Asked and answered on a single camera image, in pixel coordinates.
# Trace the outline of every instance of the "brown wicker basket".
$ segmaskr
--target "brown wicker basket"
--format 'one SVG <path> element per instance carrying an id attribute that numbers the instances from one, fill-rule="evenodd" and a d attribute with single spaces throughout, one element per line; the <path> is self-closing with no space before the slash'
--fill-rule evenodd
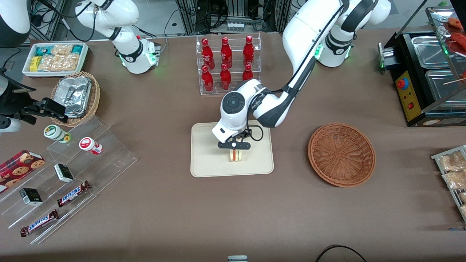
<path id="1" fill-rule="evenodd" d="M 369 139 L 358 129 L 342 123 L 319 127 L 309 140 L 308 157 L 322 179 L 340 187 L 364 183 L 376 165 Z"/>
<path id="2" fill-rule="evenodd" d="M 89 101 L 88 101 L 88 105 L 87 105 L 87 108 L 86 108 L 86 115 L 84 117 L 82 117 L 82 118 L 68 118 L 67 123 L 63 123 L 63 122 L 58 121 L 55 118 L 52 118 L 52 121 L 55 124 L 64 125 L 64 126 L 68 126 L 68 127 L 75 127 L 79 123 L 84 121 L 85 119 L 87 119 L 89 117 L 92 117 L 93 115 L 96 114 L 97 107 L 99 106 L 99 99 L 100 99 L 100 86 L 99 86 L 99 83 L 97 83 L 96 79 L 91 74 L 89 74 L 87 72 L 73 73 L 73 74 L 71 74 L 69 76 L 65 76 L 65 77 L 66 78 L 72 78 L 72 77 L 79 77 L 79 76 L 85 76 L 85 77 L 89 78 L 92 81 L 92 87 L 91 87 L 91 91 L 90 91 L 90 94 L 89 94 Z M 53 99 L 55 97 L 55 92 L 57 91 L 57 87 L 58 87 L 58 83 L 55 85 L 55 88 L 52 91 L 52 95 L 50 96 L 50 98 Z"/>

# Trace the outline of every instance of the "red bottle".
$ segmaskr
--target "red bottle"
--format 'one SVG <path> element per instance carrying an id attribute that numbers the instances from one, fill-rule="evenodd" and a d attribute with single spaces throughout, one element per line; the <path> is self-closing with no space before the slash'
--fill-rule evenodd
<path id="1" fill-rule="evenodd" d="M 251 72 L 251 64 L 247 64 L 244 67 L 244 72 L 243 72 L 243 81 L 244 80 L 249 80 L 254 77 L 254 74 Z"/>
<path id="2" fill-rule="evenodd" d="M 222 49 L 220 50 L 222 55 L 222 63 L 225 63 L 228 68 L 233 66 L 233 55 L 232 48 L 228 44 L 228 37 L 222 37 Z"/>
<path id="3" fill-rule="evenodd" d="M 209 72 L 209 68 L 206 65 L 202 65 L 202 83 L 207 93 L 213 92 L 213 78 L 212 74 Z"/>
<path id="4" fill-rule="evenodd" d="M 202 41 L 202 60 L 210 70 L 215 68 L 215 62 L 213 61 L 213 52 L 212 48 L 209 47 L 209 41 L 206 38 L 203 38 Z"/>
<path id="5" fill-rule="evenodd" d="M 220 72 L 220 79 L 222 80 L 223 90 L 229 90 L 230 84 L 232 82 L 232 75 L 228 71 L 228 66 L 226 63 L 222 64 L 222 71 Z"/>
<path id="6" fill-rule="evenodd" d="M 244 66 L 246 66 L 247 64 L 254 64 L 253 37 L 250 35 L 246 36 L 246 45 L 244 45 L 243 57 Z"/>

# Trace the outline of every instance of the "yellow control panel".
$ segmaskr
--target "yellow control panel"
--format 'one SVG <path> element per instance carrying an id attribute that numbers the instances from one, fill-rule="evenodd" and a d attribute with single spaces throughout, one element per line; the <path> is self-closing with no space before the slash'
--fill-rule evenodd
<path id="1" fill-rule="evenodd" d="M 404 114 L 408 121 L 419 116 L 422 111 L 419 106 L 418 98 L 411 84 L 408 71 L 404 72 L 396 81 L 398 95 L 400 96 L 401 104 L 403 105 Z"/>

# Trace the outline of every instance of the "tabletop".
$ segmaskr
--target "tabletop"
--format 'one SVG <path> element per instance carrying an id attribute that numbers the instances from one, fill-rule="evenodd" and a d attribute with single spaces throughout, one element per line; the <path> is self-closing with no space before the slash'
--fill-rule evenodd
<path id="1" fill-rule="evenodd" d="M 465 127 L 407 128 L 377 44 L 394 29 L 360 30 L 338 68 L 316 65 L 285 121 L 271 130 L 275 169 L 267 175 L 195 178 L 191 127 L 217 122 L 221 97 L 201 96 L 195 37 L 170 38 L 160 66 L 129 73 L 109 41 L 89 42 L 85 70 L 101 87 L 97 115 L 139 160 L 40 245 L 0 220 L 0 260 L 313 261 L 331 244 L 368 261 L 464 261 L 464 226 L 431 155 L 465 144 Z M 262 82 L 286 84 L 292 67 L 280 34 L 261 34 Z M 23 83 L 50 96 L 57 79 Z M 341 122 L 372 142 L 377 165 L 354 188 L 313 171 L 306 153 L 319 126 Z M 39 118 L 0 137 L 0 161 L 22 149 L 42 152 L 50 124 Z M 332 250 L 321 261 L 358 261 Z"/>

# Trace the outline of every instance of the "cookie box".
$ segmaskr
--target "cookie box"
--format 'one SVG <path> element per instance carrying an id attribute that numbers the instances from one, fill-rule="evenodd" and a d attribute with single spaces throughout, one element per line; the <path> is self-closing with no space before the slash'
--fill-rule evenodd
<path id="1" fill-rule="evenodd" d="M 45 164 L 41 155 L 23 150 L 0 165 L 0 193 Z"/>

